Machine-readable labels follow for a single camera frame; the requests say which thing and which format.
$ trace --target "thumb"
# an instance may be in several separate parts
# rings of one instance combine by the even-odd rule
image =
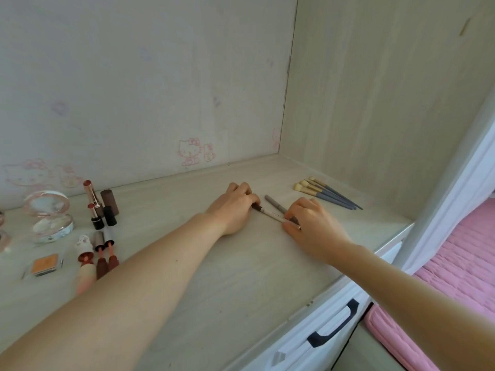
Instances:
[[[293,222],[286,221],[282,223],[282,228],[284,228],[285,232],[290,235],[296,243],[299,243],[302,240],[301,231]]]

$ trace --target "quilted fabric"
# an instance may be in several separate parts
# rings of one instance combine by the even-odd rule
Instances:
[[[495,322],[495,199],[463,219],[414,276]],[[407,370],[438,370],[380,306],[371,308],[365,323]]]

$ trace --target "black handle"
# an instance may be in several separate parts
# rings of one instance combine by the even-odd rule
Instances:
[[[345,319],[336,329],[333,331],[331,334],[328,336],[322,336],[318,334],[317,332],[313,332],[312,334],[309,335],[307,338],[308,342],[311,344],[313,348],[317,348],[318,346],[324,345],[328,340],[330,340],[333,336],[335,336],[342,328],[345,327],[349,321],[354,318],[354,316],[357,313],[357,307],[359,306],[359,302],[356,301],[356,299],[351,299],[347,307],[350,309],[350,315],[347,319]]]

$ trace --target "wall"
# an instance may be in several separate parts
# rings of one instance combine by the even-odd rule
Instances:
[[[416,218],[495,83],[495,0],[299,0],[281,153]]]
[[[276,153],[296,2],[0,0],[0,208]]]

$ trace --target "pink bedspread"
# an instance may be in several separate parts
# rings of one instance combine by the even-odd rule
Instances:
[[[495,322],[495,199],[463,219],[414,276]],[[438,370],[380,306],[365,323],[407,370]]]

